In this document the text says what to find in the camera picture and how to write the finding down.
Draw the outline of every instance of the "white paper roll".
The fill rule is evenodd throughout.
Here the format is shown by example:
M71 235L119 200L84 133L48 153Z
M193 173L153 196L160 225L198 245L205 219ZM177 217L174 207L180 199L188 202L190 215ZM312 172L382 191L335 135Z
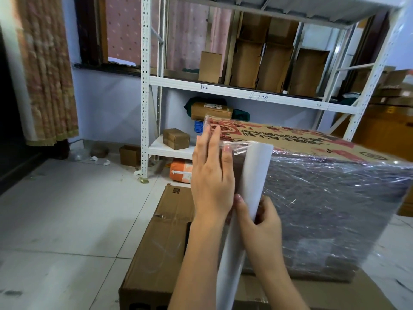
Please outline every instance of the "white paper roll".
M264 188L273 146L266 143L251 143L245 155L238 193L242 196L255 219ZM228 234L218 269L216 283L217 310L231 310L240 281L245 249L241 239L240 225L235 211L232 213Z

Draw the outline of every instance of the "blue plastic crate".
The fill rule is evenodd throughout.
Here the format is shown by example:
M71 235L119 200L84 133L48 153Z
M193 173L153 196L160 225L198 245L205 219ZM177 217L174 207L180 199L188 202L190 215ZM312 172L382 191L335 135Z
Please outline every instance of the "blue plastic crate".
M204 121L195 121L195 132L201 133L204 130Z

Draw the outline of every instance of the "metal shelving unit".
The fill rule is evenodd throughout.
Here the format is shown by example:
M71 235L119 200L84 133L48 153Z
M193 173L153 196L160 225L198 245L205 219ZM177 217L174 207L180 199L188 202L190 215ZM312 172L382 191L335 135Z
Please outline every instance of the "metal shelving unit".
M155 31L151 26L151 1L152 0L141 0L141 175L145 178L147 177L149 156L158 155L191 159L193 152L193 147L182 150L169 148L163 144L162 135L152 144L149 144L149 107L151 106L150 102L152 102L152 85L158 87L156 120L159 133L162 118L162 88L168 87L252 99L257 100L257 102L271 102L318 109L320 111L314 125L315 127L318 124L323 110L341 112L346 114L342 116L342 119L348 115L351 116L350 124L344 135L344 139L351 140L383 71L389 51L399 34L403 23L405 7L409 2L409 0L183 0L341 29L344 36L342 37L340 45L336 47L337 58L334 61L324 96L320 101L315 101L313 99L228 87L220 84L200 83L164 77L168 0L160 0L159 32ZM376 62L373 64L343 68L344 56L357 22L375 15L382 10L390 11L390 28ZM150 41L152 35L155 35L158 39L158 66L156 76L151 76L150 74ZM352 106L329 103L339 72L372 66L373 68L364 90Z

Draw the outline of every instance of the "hand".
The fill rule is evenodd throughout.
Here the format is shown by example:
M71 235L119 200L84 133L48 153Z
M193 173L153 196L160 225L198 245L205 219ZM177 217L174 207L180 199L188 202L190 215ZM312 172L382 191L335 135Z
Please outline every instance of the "hand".
M195 218L224 223L230 211L235 191L232 151L225 146L219 158L220 126L217 126L208 142L210 126L197 144L192 155L191 189L195 203Z
M284 271L281 220L271 199L261 198L255 219L257 224L251 220L248 206L239 194L235 195L234 206L245 250L258 279L263 281L266 274Z

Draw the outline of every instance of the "tiled floor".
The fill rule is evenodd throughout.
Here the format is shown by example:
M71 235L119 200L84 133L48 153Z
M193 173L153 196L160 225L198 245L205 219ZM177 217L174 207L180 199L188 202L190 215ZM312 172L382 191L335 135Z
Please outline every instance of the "tiled floor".
M0 309L119 308L117 290L171 181L154 167L142 184L110 160L49 160L0 196ZM363 268L398 309L412 309L413 219L395 216Z

